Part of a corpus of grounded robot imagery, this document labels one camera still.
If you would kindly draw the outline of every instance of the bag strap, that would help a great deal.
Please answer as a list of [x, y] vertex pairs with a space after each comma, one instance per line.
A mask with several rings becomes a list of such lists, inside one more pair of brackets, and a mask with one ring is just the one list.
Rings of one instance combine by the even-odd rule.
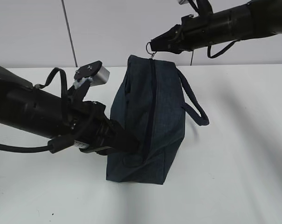
[[207, 126], [209, 125], [209, 119], [204, 112], [203, 108], [199, 105], [195, 94], [193, 93], [187, 79], [185, 76], [181, 73], [181, 71], [178, 71], [178, 75], [182, 84], [183, 89], [185, 90], [187, 96], [193, 103], [193, 105], [197, 108], [197, 110], [200, 112], [200, 115], [197, 114], [197, 112], [186, 102], [182, 103], [181, 107], [188, 113], [189, 116], [199, 125], [199, 126]]

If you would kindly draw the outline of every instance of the wire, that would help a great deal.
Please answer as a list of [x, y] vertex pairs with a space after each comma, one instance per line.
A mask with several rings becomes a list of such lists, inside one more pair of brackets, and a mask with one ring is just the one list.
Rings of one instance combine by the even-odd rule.
[[41, 153], [52, 150], [52, 146], [43, 146], [43, 147], [15, 147], [15, 146], [7, 146], [0, 144], [0, 151], [6, 151], [11, 153]]
[[191, 66], [193, 65], [193, 53], [192, 53], [192, 59], [191, 59]]
[[74, 44], [73, 44], [72, 38], [71, 38], [71, 33], [70, 33], [69, 23], [68, 23], [68, 19], [67, 19], [67, 14], [66, 14], [64, 0], [61, 0], [61, 3], [62, 3], [64, 18], [65, 18], [65, 22], [66, 22], [66, 26], [67, 26], [67, 31], [68, 31], [69, 41], [70, 41], [70, 45], [71, 45], [72, 55], [74, 57], [75, 66], [77, 67], [76, 53], [75, 53]]
[[239, 42], [240, 40], [236, 40], [236, 41], [232, 41], [231, 43], [229, 43], [226, 47], [224, 47], [223, 50], [221, 50], [220, 52], [216, 53], [215, 55], [211, 55], [211, 46], [208, 46], [207, 48], [207, 56], [211, 59], [217, 58], [221, 55], [223, 55], [224, 53], [227, 52], [227, 50], [229, 50], [231, 47], [233, 47], [234, 44], [236, 44], [237, 42]]
[[192, 8], [196, 11], [196, 13], [199, 14], [199, 9], [196, 6], [196, 4], [193, 2], [193, 0], [188, 0], [189, 4], [191, 4]]
[[67, 79], [66, 79], [66, 73], [63, 69], [54, 68], [50, 74], [48, 75], [48, 78], [46, 80], [46, 83], [44, 85], [37, 84], [35, 87], [37, 89], [43, 89], [51, 84], [53, 81], [55, 75], [60, 72], [60, 78], [61, 78], [61, 112], [62, 112], [62, 120], [64, 124], [68, 124], [68, 90], [67, 90]]

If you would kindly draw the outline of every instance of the dark blue bag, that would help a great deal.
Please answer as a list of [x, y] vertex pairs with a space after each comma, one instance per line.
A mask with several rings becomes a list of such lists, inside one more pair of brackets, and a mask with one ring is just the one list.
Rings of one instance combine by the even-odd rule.
[[[184, 101], [182, 87], [200, 112]], [[185, 112], [200, 126], [208, 117], [172, 62], [130, 56], [110, 118], [140, 140], [136, 154], [108, 156], [107, 180], [163, 184], [185, 136]]]

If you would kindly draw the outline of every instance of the white tabletop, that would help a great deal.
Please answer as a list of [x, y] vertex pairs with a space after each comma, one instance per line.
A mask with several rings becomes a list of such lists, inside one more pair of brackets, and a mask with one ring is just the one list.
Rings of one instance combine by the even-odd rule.
[[[106, 157], [0, 152], [0, 224], [282, 224], [282, 65], [180, 67], [210, 125], [186, 119], [163, 186], [105, 180]], [[109, 110], [126, 68], [86, 99]], [[44, 83], [51, 69], [11, 69]], [[69, 85], [75, 68], [66, 69]], [[45, 89], [60, 94], [60, 80]], [[0, 125], [0, 143], [47, 139]]]

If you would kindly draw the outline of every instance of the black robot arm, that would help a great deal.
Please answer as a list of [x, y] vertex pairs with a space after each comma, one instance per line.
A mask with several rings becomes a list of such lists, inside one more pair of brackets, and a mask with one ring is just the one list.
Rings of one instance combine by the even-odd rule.
[[[61, 98], [41, 89], [61, 76]], [[51, 139], [43, 147], [14, 147], [0, 144], [0, 150], [16, 153], [59, 152], [77, 146], [81, 152], [108, 155], [135, 152], [138, 140], [116, 121], [109, 120], [105, 105], [84, 101], [89, 87], [105, 84], [109, 72], [101, 61], [80, 67], [73, 86], [67, 89], [64, 70], [54, 68], [44, 85], [32, 85], [0, 67], [0, 123]]]
[[[180, 54], [183, 51], [208, 47], [208, 56], [215, 58], [235, 42], [282, 34], [282, 0], [252, 0], [245, 5], [213, 13], [208, 0], [188, 0], [199, 16], [182, 17], [181, 25], [150, 42], [152, 51]], [[231, 42], [211, 56], [211, 46]]]

